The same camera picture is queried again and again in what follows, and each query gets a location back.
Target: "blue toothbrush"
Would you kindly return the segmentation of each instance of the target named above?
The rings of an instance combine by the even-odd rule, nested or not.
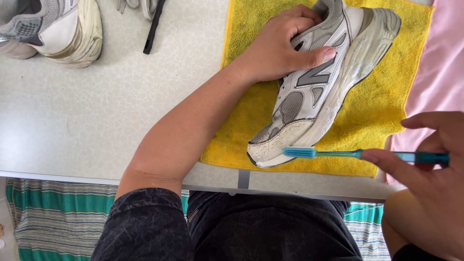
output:
[[[361,152],[364,150],[354,151],[317,151],[313,148],[303,147],[288,147],[282,150],[283,154],[288,157],[298,158],[316,158],[316,157],[351,157],[361,159]],[[392,151],[400,159],[407,162],[425,163],[425,164],[440,164],[448,166],[450,158],[448,153],[431,153],[424,151],[417,152],[399,152]]]

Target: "n logo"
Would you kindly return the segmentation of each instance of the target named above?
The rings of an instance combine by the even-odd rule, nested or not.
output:
[[[329,78],[330,78],[330,73],[320,73],[320,72],[326,70],[332,64],[334,64],[335,57],[333,57],[330,61],[327,61],[326,63],[321,64],[318,67],[313,68],[313,69],[305,72],[296,81],[295,88],[298,88],[300,86],[305,86],[305,85],[326,84],[326,83],[328,83]]]

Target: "white sneaker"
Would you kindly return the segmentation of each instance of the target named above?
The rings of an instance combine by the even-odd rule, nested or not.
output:
[[[24,60],[37,54],[37,50],[32,46],[20,43],[15,40],[9,40],[0,35],[0,55]]]
[[[401,19],[391,9],[347,7],[342,0],[318,0],[312,7],[324,21],[291,40],[307,52],[332,46],[337,54],[314,69],[279,80],[272,123],[248,143],[248,157],[260,168],[294,158],[289,146],[314,146],[329,130],[348,91],[367,77],[388,51]]]
[[[87,67],[100,56],[103,32],[95,0],[0,0],[4,6],[9,8],[0,12],[0,35],[68,68]]]

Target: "left hand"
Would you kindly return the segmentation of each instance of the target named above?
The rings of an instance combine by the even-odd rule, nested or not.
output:
[[[322,19],[313,10],[298,5],[271,18],[251,45],[231,66],[237,66],[250,83],[270,81],[294,71],[317,67],[335,56],[335,50],[323,46],[309,52],[297,52],[290,40]]]

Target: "teal striped rug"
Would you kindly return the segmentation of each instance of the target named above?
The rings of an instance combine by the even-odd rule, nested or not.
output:
[[[9,178],[10,203],[21,261],[89,261],[117,186]],[[188,190],[182,191],[187,212]],[[381,204],[352,202],[345,223],[364,260],[390,260],[382,236]]]

